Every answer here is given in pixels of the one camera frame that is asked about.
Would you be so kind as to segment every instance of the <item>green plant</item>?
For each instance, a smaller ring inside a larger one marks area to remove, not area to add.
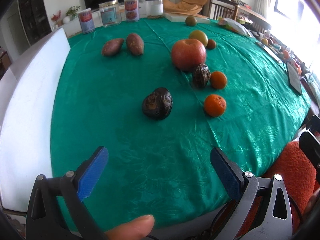
[[[76,17],[77,11],[80,9],[80,6],[71,6],[68,11],[66,12],[66,16]]]

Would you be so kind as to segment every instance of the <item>red apple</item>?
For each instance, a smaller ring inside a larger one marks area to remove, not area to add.
[[[177,41],[171,50],[172,63],[183,71],[192,71],[199,64],[205,63],[206,59],[205,47],[196,39]]]

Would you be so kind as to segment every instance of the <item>screw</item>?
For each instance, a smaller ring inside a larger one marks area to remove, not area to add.
[[[252,178],[252,177],[253,177],[253,174],[252,174],[252,172],[250,172],[250,171],[246,171],[246,172],[244,173],[244,175],[245,175],[246,177],[248,177],[248,178]]]
[[[276,175],[275,175],[275,179],[281,181],[281,180],[282,180],[282,177],[281,177],[280,174],[276,174]]]
[[[68,178],[71,178],[71,177],[74,176],[74,174],[75,174],[74,171],[68,171],[68,172],[66,173],[66,176],[67,176]]]
[[[43,174],[37,176],[37,180],[42,180],[44,178]]]

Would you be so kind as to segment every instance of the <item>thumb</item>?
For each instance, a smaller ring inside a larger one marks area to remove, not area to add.
[[[146,237],[155,224],[153,215],[138,217],[106,232],[110,240],[141,240]]]

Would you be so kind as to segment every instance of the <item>white partition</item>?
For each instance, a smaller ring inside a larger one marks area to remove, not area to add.
[[[69,51],[60,29],[22,54],[0,81],[0,196],[6,209],[26,212],[36,176],[52,177],[52,109]]]

